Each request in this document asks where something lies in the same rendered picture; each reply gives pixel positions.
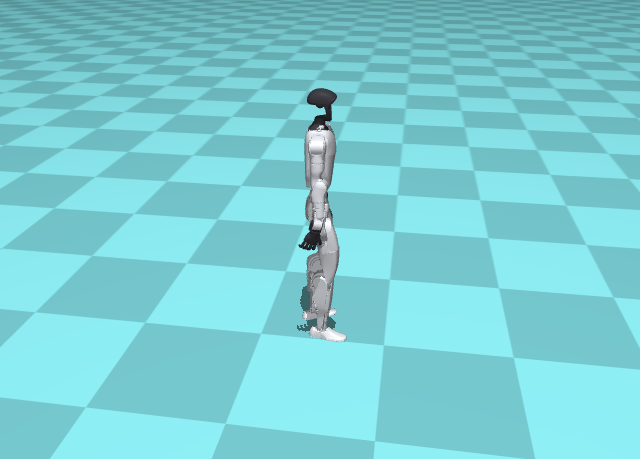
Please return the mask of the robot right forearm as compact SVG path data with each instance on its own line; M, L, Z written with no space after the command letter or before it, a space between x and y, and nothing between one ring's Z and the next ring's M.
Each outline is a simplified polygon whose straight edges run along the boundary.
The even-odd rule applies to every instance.
M326 197L324 196L326 190L326 186L322 182L316 182L313 186L311 193L311 202L312 202L312 220L314 221L312 230L321 230L323 225L323 220L325 219L325 201Z

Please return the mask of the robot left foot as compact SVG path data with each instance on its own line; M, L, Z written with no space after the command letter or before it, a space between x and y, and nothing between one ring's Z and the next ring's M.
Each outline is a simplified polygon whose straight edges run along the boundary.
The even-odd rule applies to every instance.
M312 311L312 312L314 312L314 311ZM311 309L310 310L305 310L303 315L302 315L302 318L304 320L311 320L311 319L317 318L317 312L315 312L315 313L312 313L312 312L311 312ZM337 313L336 309L330 309L329 316L332 316L332 315L334 315L336 313Z

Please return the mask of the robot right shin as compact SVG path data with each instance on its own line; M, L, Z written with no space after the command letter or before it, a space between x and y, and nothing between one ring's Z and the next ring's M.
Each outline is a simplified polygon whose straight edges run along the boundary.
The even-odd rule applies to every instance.
M314 277L312 283L314 308L317 312L317 329L318 331L324 332L326 331L325 328L327 329L326 324L332 303L334 279L332 281L332 285L329 287L325 277L323 276ZM324 329L322 330L323 323Z

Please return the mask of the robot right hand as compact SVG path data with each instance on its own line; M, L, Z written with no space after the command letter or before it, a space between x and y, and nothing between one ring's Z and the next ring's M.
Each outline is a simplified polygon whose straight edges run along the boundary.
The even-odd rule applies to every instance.
M318 244L318 242L319 242L319 245L322 245L322 241L320 239L320 237L321 237L320 233L321 233L322 229L320 231L319 230L312 230L313 223L314 223L314 221L312 220L311 223L310 223L310 226L309 226L309 231L310 232L305 236L304 241L302 242L302 244L301 245L299 244L300 248L303 248L305 250L306 249L307 250L311 250L311 249L315 250L316 249L316 244ZM323 227L323 225L322 225L322 227Z

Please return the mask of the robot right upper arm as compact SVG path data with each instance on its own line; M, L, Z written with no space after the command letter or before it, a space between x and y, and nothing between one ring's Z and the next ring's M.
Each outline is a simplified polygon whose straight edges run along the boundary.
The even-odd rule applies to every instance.
M324 171L324 158L326 154L326 141L323 136L312 136L308 144L308 152L310 156L310 183L311 188L316 182L322 182L328 189L328 183L321 178ZM325 192L326 192L325 190Z

